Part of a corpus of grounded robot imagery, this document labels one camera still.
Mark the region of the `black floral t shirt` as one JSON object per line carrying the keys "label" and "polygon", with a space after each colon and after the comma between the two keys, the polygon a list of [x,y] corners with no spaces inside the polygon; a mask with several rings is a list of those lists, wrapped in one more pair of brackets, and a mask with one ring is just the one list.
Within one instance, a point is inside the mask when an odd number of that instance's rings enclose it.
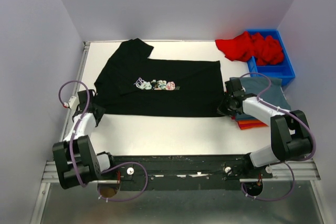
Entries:
{"label": "black floral t shirt", "polygon": [[140,39],[121,43],[95,81],[106,114],[219,117],[224,98],[219,61],[158,60]]}

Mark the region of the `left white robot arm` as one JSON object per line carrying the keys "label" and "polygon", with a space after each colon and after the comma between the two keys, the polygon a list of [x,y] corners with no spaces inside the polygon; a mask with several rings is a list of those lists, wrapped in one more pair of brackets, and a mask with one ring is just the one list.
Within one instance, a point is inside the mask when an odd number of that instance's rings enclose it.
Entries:
{"label": "left white robot arm", "polygon": [[62,142],[53,145],[53,158],[63,189],[86,186],[89,182],[112,179],[116,175],[113,156],[96,153],[90,140],[105,109],[94,104],[95,91],[79,91],[79,104],[72,117],[73,126]]}

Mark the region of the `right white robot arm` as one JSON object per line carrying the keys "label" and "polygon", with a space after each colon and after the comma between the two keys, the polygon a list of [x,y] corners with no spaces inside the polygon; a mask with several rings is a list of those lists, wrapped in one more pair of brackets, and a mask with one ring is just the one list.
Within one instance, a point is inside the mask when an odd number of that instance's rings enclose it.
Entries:
{"label": "right white robot arm", "polygon": [[270,127],[270,144],[245,155],[242,173],[249,178],[260,172],[260,167],[285,161],[305,161],[316,151],[316,139],[305,114],[289,111],[246,93],[240,79],[225,82],[226,92],[217,112],[225,116],[247,114]]}

